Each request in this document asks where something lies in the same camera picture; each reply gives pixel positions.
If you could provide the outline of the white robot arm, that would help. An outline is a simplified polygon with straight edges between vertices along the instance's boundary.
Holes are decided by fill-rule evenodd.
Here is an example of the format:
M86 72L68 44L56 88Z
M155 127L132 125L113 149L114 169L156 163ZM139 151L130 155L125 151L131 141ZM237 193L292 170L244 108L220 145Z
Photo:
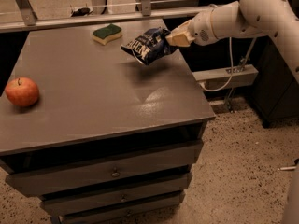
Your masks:
M269 36L292 71L298 65L298 21L287 0L240 0L238 11ZM283 213L296 199L291 175L278 169L299 152L298 124L263 131L249 113L206 126L204 146L193 166L191 189L172 217L173 224L298 224Z

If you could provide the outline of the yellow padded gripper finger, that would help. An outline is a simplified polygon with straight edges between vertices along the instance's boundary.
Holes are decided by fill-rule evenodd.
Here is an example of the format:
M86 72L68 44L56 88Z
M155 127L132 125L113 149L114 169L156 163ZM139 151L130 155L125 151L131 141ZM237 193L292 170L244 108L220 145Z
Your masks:
M170 46L188 47L195 40L189 31L191 22L191 20L185 21L165 37Z

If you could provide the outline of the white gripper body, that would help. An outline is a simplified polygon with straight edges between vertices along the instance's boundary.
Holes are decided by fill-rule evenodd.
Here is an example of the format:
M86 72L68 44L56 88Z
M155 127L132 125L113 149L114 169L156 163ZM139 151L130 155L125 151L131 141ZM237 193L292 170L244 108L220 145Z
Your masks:
M194 43L200 46L207 46L218 41L211 23L212 9L200 11L192 18L189 25L189 32L194 38Z

